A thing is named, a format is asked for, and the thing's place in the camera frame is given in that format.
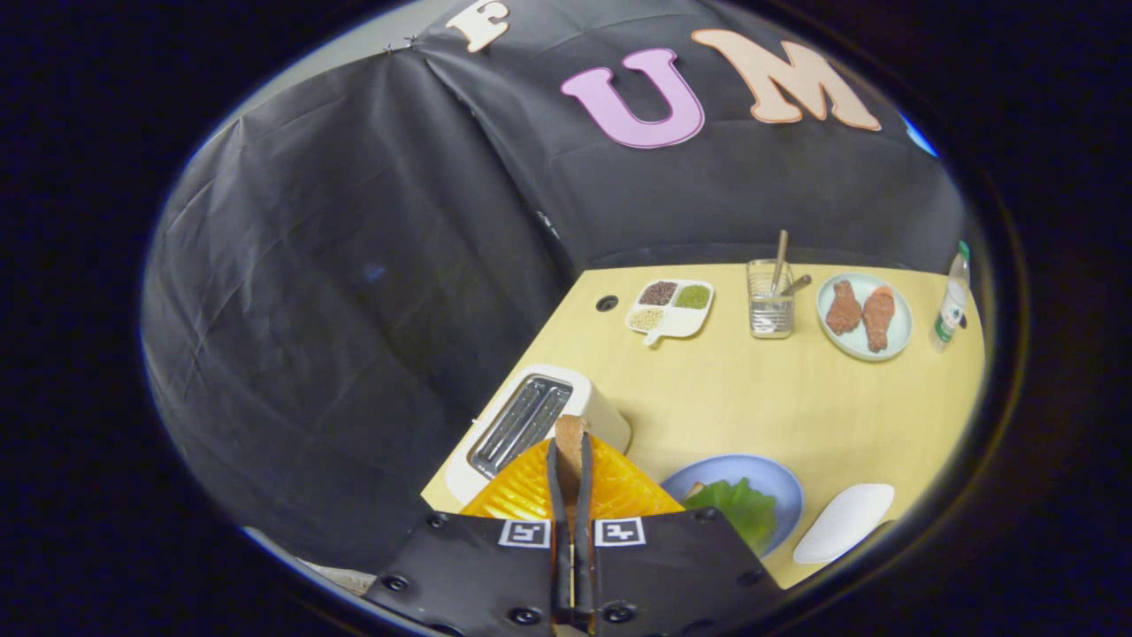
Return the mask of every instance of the table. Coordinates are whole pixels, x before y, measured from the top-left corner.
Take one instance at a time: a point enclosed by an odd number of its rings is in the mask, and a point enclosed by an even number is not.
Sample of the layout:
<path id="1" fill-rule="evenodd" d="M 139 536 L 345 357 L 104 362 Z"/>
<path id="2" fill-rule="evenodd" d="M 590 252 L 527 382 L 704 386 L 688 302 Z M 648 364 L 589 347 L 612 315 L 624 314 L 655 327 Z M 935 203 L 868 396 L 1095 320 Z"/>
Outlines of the table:
<path id="1" fill-rule="evenodd" d="M 821 568 L 795 563 L 794 549 L 842 490 L 866 482 L 892 484 L 895 499 L 886 520 L 916 502 L 967 429 L 985 361 L 974 300 L 967 329 L 942 354 L 932 348 L 929 332 L 945 275 L 791 266 L 796 276 L 809 274 L 814 282 L 798 292 L 794 334 L 783 341 L 751 336 L 745 264 L 586 270 L 512 371 L 546 363 L 589 378 L 633 429 L 627 457 L 658 483 L 720 454 L 757 454 L 790 468 L 805 491 L 805 509 L 790 537 L 763 559 L 782 587 Z M 911 307 L 911 343 L 887 362 L 851 359 L 818 324 L 817 290 L 827 277 L 848 270 L 884 278 Z M 644 335 L 625 327 L 625 312 L 655 278 L 707 281 L 715 286 L 715 299 L 698 335 L 662 338 L 650 350 L 642 345 Z M 607 294 L 616 294 L 619 303 L 599 311 L 595 304 Z M 438 510 L 456 513 L 462 506 L 444 482 L 451 462 L 421 496 Z"/>

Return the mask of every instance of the chicken leg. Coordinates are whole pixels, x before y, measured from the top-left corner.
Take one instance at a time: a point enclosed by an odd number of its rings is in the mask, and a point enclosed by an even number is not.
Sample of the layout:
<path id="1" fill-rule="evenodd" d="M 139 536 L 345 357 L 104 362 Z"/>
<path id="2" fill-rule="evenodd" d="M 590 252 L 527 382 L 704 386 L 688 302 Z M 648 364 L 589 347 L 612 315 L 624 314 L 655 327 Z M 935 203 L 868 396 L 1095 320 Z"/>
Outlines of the chicken leg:
<path id="1" fill-rule="evenodd" d="M 857 329 L 857 325 L 860 324 L 860 303 L 857 302 L 852 283 L 849 281 L 834 283 L 833 294 L 833 304 L 825 315 L 825 325 L 840 337 Z"/>
<path id="2" fill-rule="evenodd" d="M 881 352 L 889 347 L 889 325 L 897 312 L 897 301 L 892 296 L 892 287 L 876 287 L 865 299 L 865 334 L 868 336 L 869 352 Z"/>

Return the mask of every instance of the black cloth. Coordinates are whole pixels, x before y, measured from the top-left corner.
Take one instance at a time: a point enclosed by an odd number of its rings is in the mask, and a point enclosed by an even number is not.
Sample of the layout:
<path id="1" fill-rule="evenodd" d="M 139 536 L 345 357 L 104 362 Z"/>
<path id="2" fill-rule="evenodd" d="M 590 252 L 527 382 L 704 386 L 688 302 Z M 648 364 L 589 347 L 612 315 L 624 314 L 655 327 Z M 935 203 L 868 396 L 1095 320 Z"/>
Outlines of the black cloth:
<path id="1" fill-rule="evenodd" d="M 311 78 L 197 153 L 154 234 L 144 347 L 239 524 L 374 568 L 564 292 L 528 213 L 411 52 Z"/>
<path id="2" fill-rule="evenodd" d="M 803 111 L 795 123 L 751 114 L 754 97 L 702 28 L 735 31 L 781 57 L 783 40 L 811 42 L 724 3 L 687 0 L 508 0 L 508 31 L 480 53 L 447 19 L 418 40 L 430 68 L 475 113 L 518 189 L 554 223 L 576 272 L 663 262 L 743 261 L 774 255 L 781 227 L 799 261 L 946 270 L 966 206 L 941 162 L 917 146 L 895 105 L 825 55 L 881 121 L 861 130 Z M 610 140 L 561 83 L 614 71 L 634 114 L 669 106 L 635 51 L 668 48 L 706 122 L 676 146 Z"/>

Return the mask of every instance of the plastic bottle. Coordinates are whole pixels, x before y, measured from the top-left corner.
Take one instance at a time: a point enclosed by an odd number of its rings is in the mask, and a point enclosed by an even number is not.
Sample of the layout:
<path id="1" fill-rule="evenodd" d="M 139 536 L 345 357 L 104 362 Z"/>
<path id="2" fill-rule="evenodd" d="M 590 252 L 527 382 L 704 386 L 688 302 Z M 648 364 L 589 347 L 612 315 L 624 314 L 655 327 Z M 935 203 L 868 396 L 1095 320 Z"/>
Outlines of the plastic bottle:
<path id="1" fill-rule="evenodd" d="M 951 261 L 951 272 L 947 273 L 947 290 L 943 293 L 940 315 L 932 327 L 932 346 L 936 352 L 943 352 L 959 329 L 970 287 L 971 250 L 967 243 L 959 241 L 959 253 Z"/>

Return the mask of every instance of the blue plate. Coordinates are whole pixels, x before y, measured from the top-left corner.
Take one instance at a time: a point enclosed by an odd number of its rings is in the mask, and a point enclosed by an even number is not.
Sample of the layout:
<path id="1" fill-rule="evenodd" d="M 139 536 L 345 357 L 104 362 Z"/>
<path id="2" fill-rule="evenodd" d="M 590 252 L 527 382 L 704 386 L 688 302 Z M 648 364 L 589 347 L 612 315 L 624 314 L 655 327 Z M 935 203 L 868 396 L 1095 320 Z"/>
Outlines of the blue plate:
<path id="1" fill-rule="evenodd" d="M 661 489 L 676 499 L 677 502 L 684 500 L 692 485 L 702 482 L 711 484 L 726 480 L 728 484 L 738 484 L 740 480 L 747 479 L 751 489 L 774 497 L 774 518 L 778 528 L 766 552 L 760 558 L 769 556 L 779 544 L 786 542 L 787 537 L 794 533 L 801 519 L 801 509 L 806 503 L 806 498 L 801 491 L 801 483 L 795 477 L 790 470 L 779 463 L 762 456 L 751 456 L 747 454 L 728 454 L 701 460 L 694 465 L 688 465 L 672 474 Z"/>

